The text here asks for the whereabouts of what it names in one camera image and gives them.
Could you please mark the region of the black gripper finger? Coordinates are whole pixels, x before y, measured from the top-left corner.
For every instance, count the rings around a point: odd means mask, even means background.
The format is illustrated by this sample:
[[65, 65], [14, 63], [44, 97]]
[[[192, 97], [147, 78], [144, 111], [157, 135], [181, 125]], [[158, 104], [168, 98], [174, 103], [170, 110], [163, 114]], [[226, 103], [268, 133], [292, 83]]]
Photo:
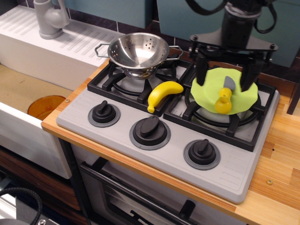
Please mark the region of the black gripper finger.
[[263, 66], [264, 62], [262, 60], [256, 60], [253, 63], [248, 63], [242, 66], [242, 74], [240, 78], [240, 87], [242, 92], [247, 91], [256, 81]]
[[199, 55], [196, 59], [195, 64], [196, 81], [200, 86], [203, 86], [208, 70], [208, 60], [204, 55]]

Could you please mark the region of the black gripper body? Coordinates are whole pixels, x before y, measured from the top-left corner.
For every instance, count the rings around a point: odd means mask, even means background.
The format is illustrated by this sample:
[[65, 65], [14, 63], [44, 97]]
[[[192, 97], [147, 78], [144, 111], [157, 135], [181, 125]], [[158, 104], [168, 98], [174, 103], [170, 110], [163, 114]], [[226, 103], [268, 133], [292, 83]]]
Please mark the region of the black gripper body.
[[268, 62], [272, 54], [278, 50], [273, 43], [251, 36], [253, 28], [257, 28], [257, 19], [261, 10], [245, 11], [226, 9], [222, 27], [212, 33], [197, 34], [190, 37], [189, 56], [195, 60], [203, 56], [217, 61], [225, 58], [228, 61], [240, 60], [240, 52], [262, 54], [263, 61]]

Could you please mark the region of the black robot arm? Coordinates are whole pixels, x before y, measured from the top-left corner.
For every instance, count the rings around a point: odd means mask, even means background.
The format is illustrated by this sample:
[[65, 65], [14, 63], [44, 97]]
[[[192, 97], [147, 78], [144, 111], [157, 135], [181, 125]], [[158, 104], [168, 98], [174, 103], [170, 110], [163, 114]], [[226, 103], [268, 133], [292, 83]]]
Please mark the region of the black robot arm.
[[269, 9], [273, 22], [277, 22], [273, 2], [271, 0], [224, 0], [213, 10], [204, 9], [194, 0], [188, 0], [187, 4], [200, 15], [211, 15], [220, 10], [225, 12], [220, 29], [190, 37], [189, 56], [196, 65], [197, 83], [200, 86], [204, 85], [210, 61], [226, 62], [242, 66], [240, 87], [242, 91], [248, 90], [278, 49], [276, 44], [251, 35], [253, 29], [261, 34], [269, 33], [274, 29], [274, 24], [265, 30], [257, 27], [263, 7]]

